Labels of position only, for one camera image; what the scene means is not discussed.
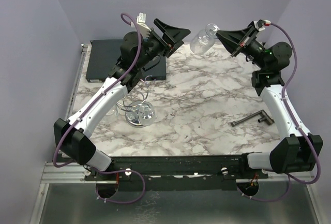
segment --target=marble countertop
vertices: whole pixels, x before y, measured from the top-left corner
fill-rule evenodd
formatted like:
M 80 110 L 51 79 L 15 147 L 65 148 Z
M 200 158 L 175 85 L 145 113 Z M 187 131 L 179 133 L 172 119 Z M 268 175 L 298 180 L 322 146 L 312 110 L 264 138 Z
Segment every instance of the marble countertop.
M 84 61 L 73 112 L 102 86 L 85 79 L 91 47 Z M 251 86 L 257 67 L 235 58 L 221 44 L 203 56 L 188 44 L 167 59 L 167 80 L 150 82 L 148 102 L 156 110 L 154 124 L 131 127 L 124 112 L 106 115 L 91 141 L 110 156 L 224 155 L 271 151 L 279 141 L 275 124 L 258 123 L 255 117 L 231 127 L 229 122 L 268 109 Z

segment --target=marble table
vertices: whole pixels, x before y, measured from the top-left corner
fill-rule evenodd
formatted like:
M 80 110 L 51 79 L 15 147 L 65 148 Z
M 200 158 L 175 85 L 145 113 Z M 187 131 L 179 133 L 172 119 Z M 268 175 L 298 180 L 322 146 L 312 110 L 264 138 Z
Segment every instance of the marble table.
M 102 86 L 85 79 L 88 48 L 73 105 L 78 111 Z M 229 122 L 268 109 L 251 86 L 257 67 L 235 58 L 221 44 L 205 55 L 180 47 L 167 60 L 167 80 L 150 82 L 148 101 L 156 121 L 131 127 L 123 111 L 106 115 L 91 141 L 110 156 L 226 155 L 271 151 L 279 142 L 276 125 L 258 123 L 259 117 L 231 127 Z

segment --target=metal tool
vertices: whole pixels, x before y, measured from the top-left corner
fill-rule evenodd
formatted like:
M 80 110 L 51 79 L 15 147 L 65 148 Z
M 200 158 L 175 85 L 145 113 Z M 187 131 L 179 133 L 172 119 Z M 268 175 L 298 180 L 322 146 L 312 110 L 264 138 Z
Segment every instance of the metal tool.
M 258 119 L 258 122 L 261 123 L 261 122 L 267 122 L 268 125 L 271 125 L 273 124 L 275 121 L 264 111 L 264 110 L 260 110 L 256 113 L 253 113 L 251 115 L 248 115 L 246 116 L 245 118 L 239 120 L 239 121 L 236 121 L 236 122 L 231 122 L 231 126 L 234 127 L 240 123 L 243 123 L 251 118 L 253 118 L 254 116 L 257 116 L 257 115 L 261 115 L 261 118 Z

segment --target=purple cable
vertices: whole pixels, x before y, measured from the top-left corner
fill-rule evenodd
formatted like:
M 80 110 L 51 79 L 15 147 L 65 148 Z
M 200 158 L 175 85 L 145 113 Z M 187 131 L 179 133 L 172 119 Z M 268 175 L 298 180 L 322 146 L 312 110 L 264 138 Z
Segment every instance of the purple cable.
M 100 174 L 116 174 L 116 173 L 123 173 L 123 172 L 132 172 L 134 174 L 137 174 L 140 178 L 141 178 L 141 181 L 143 182 L 143 189 L 141 191 L 141 194 L 134 200 L 131 200 L 131 201 L 126 201 L 126 202 L 121 202 L 121 201 L 116 201 L 116 200 L 111 200 L 109 198 L 102 198 L 100 195 L 99 195 L 99 191 L 98 191 L 98 188 L 96 188 L 96 194 L 98 195 L 98 198 L 106 201 L 106 202 L 112 202 L 112 203 L 117 203 L 117 204 L 131 204 L 131 203 L 135 203 L 137 201 L 139 201 L 145 194 L 145 188 L 146 188 L 146 185 L 145 185 L 145 180 L 144 180 L 144 177 L 138 172 L 138 171 L 127 171 L 127 170 L 120 170 L 120 171 L 99 171 L 97 169 L 95 169 L 97 172 L 99 172 Z
M 288 81 L 285 83 L 285 85 L 284 85 L 284 87 L 283 87 L 283 89 L 282 89 L 282 91 L 281 91 L 281 97 L 283 98 L 283 101 L 284 101 L 284 104 L 285 104 L 285 106 L 286 106 L 286 109 L 287 109 L 288 113 L 290 114 L 291 119 L 293 120 L 293 122 L 294 122 L 294 124 L 295 124 L 297 130 L 299 130 L 299 132 L 301 133 L 301 135 L 302 135 L 302 136 L 305 138 L 305 140 L 307 141 L 307 143 L 308 143 L 308 145 L 309 145 L 309 148 L 311 149 L 311 152 L 312 152 L 312 154 L 313 154 L 313 156 L 314 156 L 314 158 L 315 158 L 315 161 L 316 161 L 316 167 L 317 167 L 317 173 L 316 173 L 316 176 L 315 176 L 315 178 L 314 178 L 313 180 L 311 180 L 311 181 L 300 180 L 300 179 L 298 179 L 298 178 L 292 176 L 292 175 L 289 174 L 289 173 L 287 173 L 287 175 L 288 175 L 290 178 L 296 180 L 296 181 L 299 182 L 299 183 L 302 183 L 302 184 L 314 184 L 314 183 L 316 183 L 316 182 L 319 180 L 319 178 L 320 178 L 320 176 L 321 176 L 321 163 L 320 163 L 320 160 L 319 160 L 319 158 L 318 158 L 318 155 L 317 155 L 317 153 L 316 153 L 316 151 L 315 151 L 315 149 L 314 149 L 314 146 L 313 146 L 313 144 L 311 143 L 310 139 L 309 139 L 308 136 L 305 134 L 305 132 L 302 130 L 302 128 L 299 128 L 300 124 L 299 124 L 299 122 L 297 121 L 297 119 L 295 118 L 295 116 L 294 116 L 294 114 L 293 114 L 293 112 L 292 112 L 292 110 L 291 110 L 289 104 L 287 103 L 287 99 L 286 99 L 286 97 L 285 97 L 285 91 L 286 91 L 286 88 L 288 87 L 289 83 L 290 83 L 291 80 L 293 79 L 294 74 L 295 74 L 296 69 L 297 69 L 297 65 L 298 65 L 298 64 L 297 64 L 297 63 L 298 63 L 298 59 L 297 59 L 296 51 L 295 51 L 294 44 L 293 44 L 292 39 L 290 38 L 289 34 L 288 34 L 288 33 L 287 33 L 282 27 L 280 27 L 279 25 L 277 25 L 277 24 L 275 24 L 275 23 L 271 23 L 271 25 L 272 25 L 272 26 L 275 26 L 275 27 L 278 28 L 278 29 L 280 29 L 280 30 L 285 34 L 285 36 L 286 36 L 287 39 L 289 40 L 289 42 L 290 42 L 290 44 L 291 44 L 291 47 L 292 47 L 292 50 L 293 50 L 293 55 L 294 55 L 294 69 L 293 69 L 293 72 L 292 72 L 290 78 L 289 78 Z
M 135 23 L 133 17 L 127 13 L 121 13 L 121 19 L 128 25 L 130 25 L 130 22 L 128 22 L 127 20 L 124 19 L 124 16 L 128 17 L 134 24 L 136 30 L 137 30 L 137 35 L 138 35 L 138 49 L 137 49 L 137 53 L 136 53 L 136 56 L 131 64 L 131 66 L 127 69 L 126 72 L 124 72 L 124 74 L 119 78 L 117 79 L 112 85 L 110 85 L 109 87 L 107 87 L 104 92 L 107 93 L 109 90 L 111 90 L 118 82 L 120 82 L 124 77 L 126 77 L 126 75 L 134 68 L 134 66 L 136 65 L 136 62 L 139 58 L 139 54 L 140 54 L 140 49 L 141 49 L 141 35 L 140 35 L 140 31 L 139 31 L 139 28 L 137 26 L 137 24 Z M 100 94 L 98 95 L 92 102 L 91 104 L 83 111 L 83 113 L 79 116 L 80 119 L 82 119 L 85 114 L 94 106 L 94 104 L 101 98 L 103 97 L 104 95 L 103 94 Z M 67 137 L 67 135 L 71 132 L 71 130 L 75 127 L 75 125 L 78 124 L 78 121 L 74 121 L 71 126 L 67 129 L 67 131 L 64 133 L 64 135 L 61 137 L 60 139 L 60 142 L 58 143 L 56 149 L 55 149 L 55 152 L 54 152 L 54 156 L 53 156 L 53 165 L 57 168 L 61 168 L 63 166 L 66 166 L 70 163 L 72 163 L 74 160 L 70 160 L 70 161 L 67 161 L 61 165 L 58 165 L 56 163 L 57 161 L 57 154 L 65 140 L 65 138 Z
M 283 195 L 281 195 L 280 197 L 275 198 L 275 199 L 271 199 L 271 200 L 265 200 L 265 199 L 259 199 L 259 198 L 255 198 L 255 197 L 250 197 L 248 195 L 245 195 L 238 187 L 237 187 L 237 190 L 242 193 L 242 196 L 243 197 L 246 197 L 246 198 L 248 198 L 250 200 L 253 200 L 253 201 L 257 201 L 257 202 L 277 202 L 277 201 L 280 201 L 280 200 L 284 199 L 289 194 L 289 192 L 290 192 L 290 189 L 291 189 L 291 179 L 290 179 L 290 176 L 289 175 L 288 175 L 288 178 L 289 178 L 289 180 L 288 180 L 288 187 L 287 187 L 285 193 Z

